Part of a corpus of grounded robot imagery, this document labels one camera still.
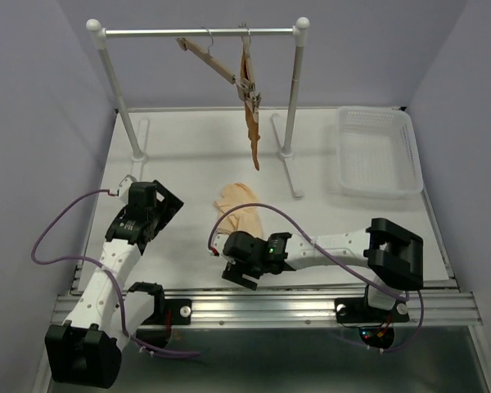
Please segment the wooden clip hanger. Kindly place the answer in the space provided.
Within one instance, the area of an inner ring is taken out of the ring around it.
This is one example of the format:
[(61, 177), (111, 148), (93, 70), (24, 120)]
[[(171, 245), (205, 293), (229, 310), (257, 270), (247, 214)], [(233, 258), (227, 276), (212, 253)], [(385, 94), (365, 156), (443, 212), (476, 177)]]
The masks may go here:
[(234, 72), (232, 72), (221, 61), (218, 61), (215, 57), (211, 55), (210, 48), (214, 45), (214, 39), (209, 29), (207, 29), (206, 31), (211, 38), (211, 44), (206, 49), (203, 49), (195, 41), (187, 37), (177, 38), (176, 41), (179, 47), (184, 52), (193, 53), (200, 60), (202, 60), (207, 66), (209, 66), (212, 70), (214, 70), (218, 75), (223, 77), (227, 82), (229, 82), (230, 84), (234, 84), (236, 86), (236, 82), (239, 80), (240, 76), (237, 77)]

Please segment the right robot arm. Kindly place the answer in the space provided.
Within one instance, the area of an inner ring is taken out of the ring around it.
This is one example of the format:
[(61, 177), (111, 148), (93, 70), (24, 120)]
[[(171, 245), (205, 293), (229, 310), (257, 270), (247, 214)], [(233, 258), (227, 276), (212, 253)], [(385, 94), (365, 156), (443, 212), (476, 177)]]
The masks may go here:
[(211, 250), (227, 261), (222, 277), (250, 290), (265, 274), (278, 275), (318, 266), (341, 267), (352, 273), (365, 268), (375, 274), (363, 296), (338, 298), (341, 324), (406, 323), (405, 296), (423, 288), (423, 239), (407, 229), (376, 218), (366, 229), (340, 235), (306, 237), (273, 233), (263, 240), (236, 231), (217, 234)]

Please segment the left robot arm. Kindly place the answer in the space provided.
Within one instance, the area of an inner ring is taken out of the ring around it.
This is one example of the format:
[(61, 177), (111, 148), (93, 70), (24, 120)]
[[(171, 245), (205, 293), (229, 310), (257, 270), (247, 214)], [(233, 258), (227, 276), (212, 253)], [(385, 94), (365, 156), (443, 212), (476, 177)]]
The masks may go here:
[(121, 186), (124, 206), (106, 231), (95, 270), (64, 321), (45, 336), (54, 381), (110, 388), (119, 375), (124, 348), (146, 320), (165, 315), (161, 285), (135, 282), (124, 295), (129, 274), (152, 242), (182, 209), (182, 201), (160, 182)]

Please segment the beige underwear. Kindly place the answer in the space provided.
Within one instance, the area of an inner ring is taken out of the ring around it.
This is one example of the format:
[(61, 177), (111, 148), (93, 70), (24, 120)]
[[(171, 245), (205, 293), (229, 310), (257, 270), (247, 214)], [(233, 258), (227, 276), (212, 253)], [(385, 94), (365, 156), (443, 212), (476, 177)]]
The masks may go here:
[[(259, 203), (254, 192), (244, 183), (230, 183), (222, 189), (219, 199), (214, 202), (214, 206), (218, 210), (218, 218), (220, 218), (232, 208), (250, 203)], [(231, 234), (235, 231), (246, 232), (253, 237), (264, 237), (261, 220), (254, 206), (233, 211), (217, 227), (217, 233)]]

